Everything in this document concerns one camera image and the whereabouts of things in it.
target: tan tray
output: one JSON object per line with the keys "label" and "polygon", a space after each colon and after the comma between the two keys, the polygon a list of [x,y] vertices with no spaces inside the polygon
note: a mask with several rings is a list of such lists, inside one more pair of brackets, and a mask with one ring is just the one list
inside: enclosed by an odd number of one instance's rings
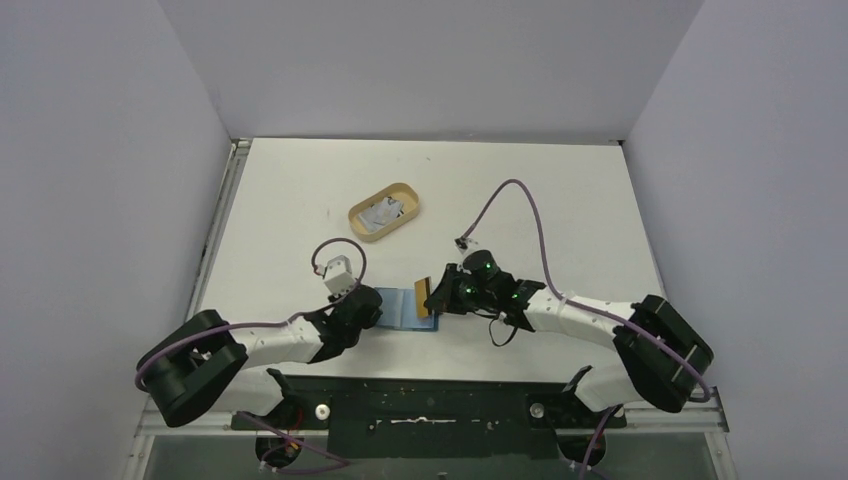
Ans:
{"label": "tan tray", "polygon": [[[369,233],[365,226],[362,225],[362,222],[359,220],[358,215],[363,211],[367,210],[369,207],[371,207],[371,205],[382,201],[385,197],[392,197],[403,202],[403,215],[394,219],[394,221],[390,222],[388,225],[377,230],[376,232]],[[388,187],[375,193],[374,195],[371,195],[365,200],[354,205],[353,208],[351,208],[348,212],[347,219],[350,222],[350,229],[353,230],[353,233],[360,240],[362,240],[363,242],[376,242],[377,240],[385,237],[387,234],[391,233],[393,230],[400,227],[404,223],[418,216],[418,212],[418,194],[415,193],[415,190],[413,190],[412,187],[405,183],[393,183]]]}

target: metal frame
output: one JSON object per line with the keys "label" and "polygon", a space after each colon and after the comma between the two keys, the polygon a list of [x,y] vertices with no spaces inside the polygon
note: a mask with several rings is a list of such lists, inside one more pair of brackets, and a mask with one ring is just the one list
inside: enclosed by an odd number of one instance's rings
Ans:
{"label": "metal frame", "polygon": [[[197,312],[215,263],[215,256],[224,234],[230,210],[238,190],[239,180],[250,153],[252,139],[233,140],[233,147],[201,256],[197,279],[192,290],[191,300],[186,312],[186,320]],[[626,409],[628,425],[622,429],[610,430],[612,435],[662,434],[662,433],[703,433],[710,451],[716,478],[736,480],[736,470],[730,455],[726,434],[729,431],[724,407],[718,390],[713,388],[713,399],[706,404],[688,403],[683,411],[670,414],[652,407],[647,402],[629,404]],[[230,429],[230,413],[207,413],[198,420],[181,428],[165,425],[155,405],[149,401],[142,412],[141,420],[133,441],[132,450],[124,472],[124,480],[142,480],[147,462],[157,436],[273,436],[264,431],[235,431]],[[292,435],[306,438],[328,436],[327,430],[290,431]],[[591,430],[558,430],[560,435],[587,435]]]}

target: white wall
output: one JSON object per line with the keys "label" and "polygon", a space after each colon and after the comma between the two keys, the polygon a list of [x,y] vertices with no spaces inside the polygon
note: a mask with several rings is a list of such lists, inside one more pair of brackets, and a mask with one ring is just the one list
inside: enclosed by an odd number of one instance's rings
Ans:
{"label": "white wall", "polygon": [[622,139],[703,0],[160,0],[233,136]]}
{"label": "white wall", "polygon": [[625,144],[744,479],[842,479],[848,3],[707,0]]}
{"label": "white wall", "polygon": [[0,478],[120,476],[228,149],[155,0],[0,2]]}

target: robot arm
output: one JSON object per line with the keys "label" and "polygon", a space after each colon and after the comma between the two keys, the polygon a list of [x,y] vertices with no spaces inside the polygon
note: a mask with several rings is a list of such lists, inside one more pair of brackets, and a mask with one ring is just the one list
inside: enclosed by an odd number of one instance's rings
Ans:
{"label": "robot arm", "polygon": [[360,332],[376,325],[382,298],[373,288],[357,284],[347,257],[336,257],[316,273],[323,276],[330,300],[336,301],[329,313],[326,308],[287,326],[249,324],[203,336],[229,325],[217,311],[205,310],[139,360],[137,370],[171,345],[203,337],[161,355],[143,371],[143,384],[169,427],[185,425],[209,410],[265,415],[282,400],[284,385],[278,372],[262,366],[329,360],[354,347]]}
{"label": "robot arm", "polygon": [[713,352],[663,298],[648,295],[638,303],[570,296],[562,300],[542,282],[515,279],[500,269],[488,250],[457,239],[461,264],[449,263],[425,306],[464,315],[480,310],[528,332],[551,332],[586,340],[615,351],[621,363],[588,367],[572,379],[566,392],[593,412],[646,400],[676,413],[688,400],[695,379],[652,342],[601,313],[629,320],[671,348],[698,373],[712,363]]}

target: wall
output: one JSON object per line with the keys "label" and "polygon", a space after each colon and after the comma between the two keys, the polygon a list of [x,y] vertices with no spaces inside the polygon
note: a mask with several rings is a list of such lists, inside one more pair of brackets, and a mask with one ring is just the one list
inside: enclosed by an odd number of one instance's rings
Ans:
{"label": "wall", "polygon": [[841,479],[848,3],[707,0],[625,144],[745,479]]}
{"label": "wall", "polygon": [[0,478],[119,478],[228,137],[155,0],[0,2]]}
{"label": "wall", "polygon": [[703,0],[160,0],[233,136],[597,143]]}

